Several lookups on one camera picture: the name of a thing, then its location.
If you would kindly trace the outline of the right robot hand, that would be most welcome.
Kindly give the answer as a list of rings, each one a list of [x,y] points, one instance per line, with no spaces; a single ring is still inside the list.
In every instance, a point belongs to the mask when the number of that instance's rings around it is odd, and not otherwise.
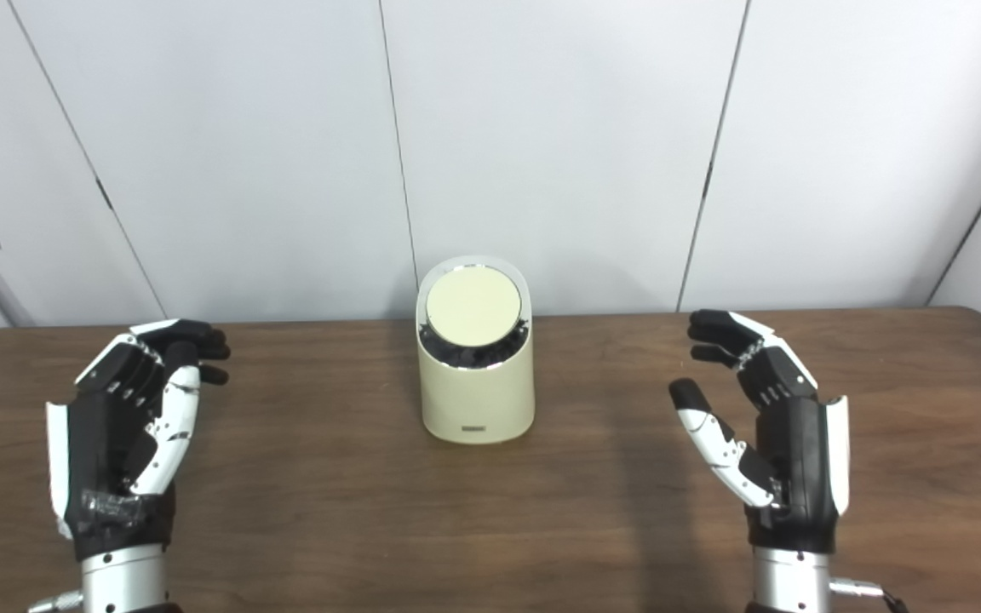
[[[693,360],[735,374],[755,408],[755,440],[740,439],[693,379],[669,384],[686,433],[746,512],[753,547],[832,555],[850,501],[849,403],[822,400],[810,370],[774,329],[731,311],[689,318]]]

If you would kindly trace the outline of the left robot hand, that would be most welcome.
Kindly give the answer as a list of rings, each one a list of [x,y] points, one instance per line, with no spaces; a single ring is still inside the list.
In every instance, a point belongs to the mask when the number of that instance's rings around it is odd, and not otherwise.
[[[46,404],[52,512],[77,561],[169,545],[202,387],[227,383],[230,356],[206,322],[136,325],[78,374],[69,403]]]

